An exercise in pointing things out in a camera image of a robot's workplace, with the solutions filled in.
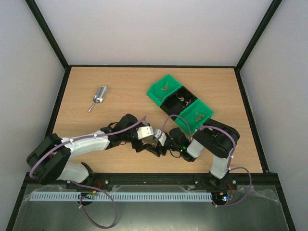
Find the black bin with swirl lollipops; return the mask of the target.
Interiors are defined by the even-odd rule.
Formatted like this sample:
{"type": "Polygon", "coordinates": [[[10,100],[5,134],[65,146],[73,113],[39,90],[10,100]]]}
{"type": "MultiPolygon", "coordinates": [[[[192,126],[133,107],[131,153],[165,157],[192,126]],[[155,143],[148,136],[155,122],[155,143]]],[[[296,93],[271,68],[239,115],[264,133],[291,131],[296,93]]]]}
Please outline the black bin with swirl lollipops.
{"type": "Polygon", "coordinates": [[[160,108],[168,115],[179,115],[191,103],[195,102],[197,97],[184,86],[171,93],[162,102],[160,108]]]}

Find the silver metal scoop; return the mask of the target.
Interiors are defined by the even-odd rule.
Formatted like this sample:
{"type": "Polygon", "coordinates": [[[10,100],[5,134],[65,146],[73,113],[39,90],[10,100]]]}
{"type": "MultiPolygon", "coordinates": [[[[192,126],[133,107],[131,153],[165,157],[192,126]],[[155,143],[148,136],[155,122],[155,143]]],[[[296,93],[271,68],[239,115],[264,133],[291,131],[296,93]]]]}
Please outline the silver metal scoop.
{"type": "Polygon", "coordinates": [[[100,104],[104,97],[106,96],[107,94],[107,91],[108,91],[108,87],[107,86],[100,86],[96,93],[94,94],[94,97],[93,97],[93,104],[92,106],[90,107],[90,109],[88,110],[88,113],[91,112],[91,110],[93,109],[93,107],[96,105],[96,104],[100,104]]]}

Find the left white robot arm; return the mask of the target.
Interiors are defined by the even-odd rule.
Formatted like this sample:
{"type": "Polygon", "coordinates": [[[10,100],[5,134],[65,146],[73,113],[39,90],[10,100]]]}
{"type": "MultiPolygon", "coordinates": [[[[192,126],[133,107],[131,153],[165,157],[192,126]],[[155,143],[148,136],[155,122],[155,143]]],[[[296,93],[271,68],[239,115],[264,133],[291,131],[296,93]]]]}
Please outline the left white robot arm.
{"type": "Polygon", "coordinates": [[[83,162],[72,163],[71,159],[128,142],[140,152],[143,149],[142,140],[153,135],[154,130],[146,123],[145,117],[138,120],[131,114],[87,135],[63,138],[53,133],[46,136],[27,157],[26,162],[31,168],[29,176],[41,185],[54,180],[82,183],[90,176],[90,167],[83,162]]]}

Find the gold jar lid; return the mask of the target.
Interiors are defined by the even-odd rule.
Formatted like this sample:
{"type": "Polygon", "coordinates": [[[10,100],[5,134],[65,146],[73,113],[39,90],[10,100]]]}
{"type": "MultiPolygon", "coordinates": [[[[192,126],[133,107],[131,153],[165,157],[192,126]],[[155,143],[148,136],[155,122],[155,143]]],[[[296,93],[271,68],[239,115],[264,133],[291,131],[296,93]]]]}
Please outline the gold jar lid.
{"type": "Polygon", "coordinates": [[[146,144],[154,145],[156,143],[156,141],[153,137],[143,138],[141,141],[144,145],[146,145],[146,144]]]}

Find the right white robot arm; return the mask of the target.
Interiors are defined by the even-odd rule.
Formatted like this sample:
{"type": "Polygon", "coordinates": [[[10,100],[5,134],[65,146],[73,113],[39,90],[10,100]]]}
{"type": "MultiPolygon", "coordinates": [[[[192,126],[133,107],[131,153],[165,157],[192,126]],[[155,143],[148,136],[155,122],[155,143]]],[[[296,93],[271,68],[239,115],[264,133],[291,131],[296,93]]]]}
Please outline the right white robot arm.
{"type": "Polygon", "coordinates": [[[179,157],[193,162],[204,150],[210,151],[214,157],[207,181],[212,187],[219,189],[227,182],[231,159],[239,139],[240,133],[233,127],[207,119],[190,139],[179,128],[170,130],[168,134],[156,129],[154,140],[157,146],[154,153],[161,156],[167,151],[171,154],[178,152],[179,157]]]}

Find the green bin with gummy candies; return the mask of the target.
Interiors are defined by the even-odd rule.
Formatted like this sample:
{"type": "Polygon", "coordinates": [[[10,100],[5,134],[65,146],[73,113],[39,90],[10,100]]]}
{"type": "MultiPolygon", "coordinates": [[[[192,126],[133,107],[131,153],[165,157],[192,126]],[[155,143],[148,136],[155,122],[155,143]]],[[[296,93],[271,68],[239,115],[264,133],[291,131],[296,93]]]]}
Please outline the green bin with gummy candies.
{"type": "Polygon", "coordinates": [[[184,109],[175,122],[188,135],[203,125],[203,123],[212,117],[214,111],[210,109],[201,100],[196,100],[186,109],[184,109]]]}

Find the black aluminium frame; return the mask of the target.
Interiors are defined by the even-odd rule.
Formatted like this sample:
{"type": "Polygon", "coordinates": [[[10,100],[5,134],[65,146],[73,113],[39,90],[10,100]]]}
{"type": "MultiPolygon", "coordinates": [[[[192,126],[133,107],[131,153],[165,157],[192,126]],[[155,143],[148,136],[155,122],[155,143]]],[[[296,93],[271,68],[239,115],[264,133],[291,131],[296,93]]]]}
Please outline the black aluminium frame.
{"type": "Polygon", "coordinates": [[[251,175],[243,172],[236,173],[234,175],[236,182],[240,185],[251,182],[254,186],[275,186],[278,198],[282,203],[287,227],[294,230],[295,226],[279,177],[276,173],[270,172],[265,159],[252,109],[248,103],[248,97],[240,74],[245,61],[279,5],[280,1],[278,0],[274,0],[270,4],[248,47],[236,65],[78,65],[70,64],[65,59],[37,3],[33,0],[26,1],[26,6],[36,19],[64,68],[64,75],[46,134],[58,131],[61,135],[71,132],[73,135],[79,136],[82,132],[91,132],[93,129],[105,127],[111,121],[118,121],[122,115],[127,113],[134,114],[138,118],[145,116],[151,125],[161,127],[166,114],[150,101],[145,93],[151,83],[156,81],[160,75],[167,72],[179,75],[183,84],[201,99],[206,100],[208,95],[213,95],[215,98],[207,100],[206,103],[214,110],[222,110],[221,113],[216,115],[216,120],[235,127],[240,132],[241,138],[235,154],[235,161],[246,166],[251,171],[251,175]],[[86,124],[86,116],[81,107],[71,105],[72,99],[69,91],[77,89],[78,79],[90,77],[97,80],[103,74],[106,74],[109,80],[115,82],[118,82],[122,76],[128,75],[136,82],[136,85],[130,84],[128,86],[128,92],[131,97],[136,97],[137,101],[130,103],[127,99],[117,96],[115,102],[119,105],[119,109],[114,106],[107,108],[98,115],[97,122],[90,120],[86,124]]]}

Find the green bin with square lollipops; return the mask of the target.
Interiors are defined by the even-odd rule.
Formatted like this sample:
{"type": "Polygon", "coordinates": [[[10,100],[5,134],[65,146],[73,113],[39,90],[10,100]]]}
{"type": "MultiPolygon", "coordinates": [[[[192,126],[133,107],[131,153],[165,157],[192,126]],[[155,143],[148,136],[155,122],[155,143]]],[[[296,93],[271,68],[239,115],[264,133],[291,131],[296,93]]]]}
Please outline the green bin with square lollipops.
{"type": "Polygon", "coordinates": [[[150,86],[147,96],[158,106],[161,106],[164,100],[182,87],[172,75],[168,74],[150,86]]]}

